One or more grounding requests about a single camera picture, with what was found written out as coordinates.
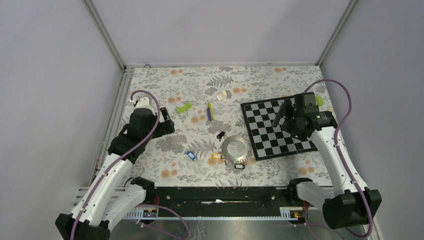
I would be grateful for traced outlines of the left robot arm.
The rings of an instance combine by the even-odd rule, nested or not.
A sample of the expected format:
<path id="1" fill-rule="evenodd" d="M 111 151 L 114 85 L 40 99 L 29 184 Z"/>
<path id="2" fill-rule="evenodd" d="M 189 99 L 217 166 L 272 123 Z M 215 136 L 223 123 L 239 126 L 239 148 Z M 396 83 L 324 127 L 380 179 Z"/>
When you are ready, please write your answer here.
<path id="1" fill-rule="evenodd" d="M 175 132 L 166 107 L 160 108 L 163 122 L 151 107 L 136 108 L 119 134 L 112 140 L 98 175 L 74 209 L 61 213 L 55 225 L 65 240 L 108 240 L 119 221 L 137 204 L 155 200 L 154 183 L 136 177 L 129 188 L 110 203 L 121 179 L 145 151 L 148 142 Z"/>

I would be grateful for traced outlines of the large silver keyring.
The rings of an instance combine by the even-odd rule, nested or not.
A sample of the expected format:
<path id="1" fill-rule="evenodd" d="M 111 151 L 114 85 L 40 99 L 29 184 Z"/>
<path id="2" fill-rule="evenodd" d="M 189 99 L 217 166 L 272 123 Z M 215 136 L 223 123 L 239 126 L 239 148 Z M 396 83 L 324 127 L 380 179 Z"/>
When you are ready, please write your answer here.
<path id="1" fill-rule="evenodd" d="M 249 150 L 248 143 L 238 135 L 227 137 L 221 145 L 222 157 L 234 164 L 244 163 L 247 160 Z"/>

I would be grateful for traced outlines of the white black key tag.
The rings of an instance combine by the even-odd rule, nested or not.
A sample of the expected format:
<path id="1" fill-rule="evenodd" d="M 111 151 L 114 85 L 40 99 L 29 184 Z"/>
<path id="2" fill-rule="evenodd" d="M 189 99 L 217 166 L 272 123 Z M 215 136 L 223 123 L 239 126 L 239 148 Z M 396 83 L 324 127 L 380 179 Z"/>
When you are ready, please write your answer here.
<path id="1" fill-rule="evenodd" d="M 244 164 L 239 164 L 239 163 L 236 163 L 233 166 L 235 169 L 239 169 L 239 170 L 243 170 L 246 167 Z"/>

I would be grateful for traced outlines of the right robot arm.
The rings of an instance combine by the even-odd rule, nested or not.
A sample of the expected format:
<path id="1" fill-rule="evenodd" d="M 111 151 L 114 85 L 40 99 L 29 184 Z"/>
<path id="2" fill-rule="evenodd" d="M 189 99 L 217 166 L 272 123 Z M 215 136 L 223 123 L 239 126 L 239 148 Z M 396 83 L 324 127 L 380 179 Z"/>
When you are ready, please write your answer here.
<path id="1" fill-rule="evenodd" d="M 287 201 L 293 206 L 307 202 L 319 209 L 333 230 L 360 225 L 368 225 L 371 230 L 382 196 L 357 173 L 339 138 L 340 129 L 332 112 L 319 110 L 315 94 L 300 93 L 294 95 L 293 103 L 283 101 L 272 126 L 294 139 L 312 141 L 332 182 L 332 191 L 328 191 L 309 178 L 293 179 L 287 186 Z"/>

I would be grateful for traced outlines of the yellow key tag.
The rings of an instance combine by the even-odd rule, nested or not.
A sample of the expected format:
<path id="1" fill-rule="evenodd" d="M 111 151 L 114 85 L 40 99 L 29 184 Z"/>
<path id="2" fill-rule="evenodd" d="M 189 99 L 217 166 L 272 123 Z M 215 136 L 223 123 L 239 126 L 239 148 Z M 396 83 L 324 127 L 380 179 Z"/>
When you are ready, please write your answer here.
<path id="1" fill-rule="evenodd" d="M 216 160 L 221 160 L 222 154 L 221 153 L 212 153 L 211 157 L 216 159 Z"/>

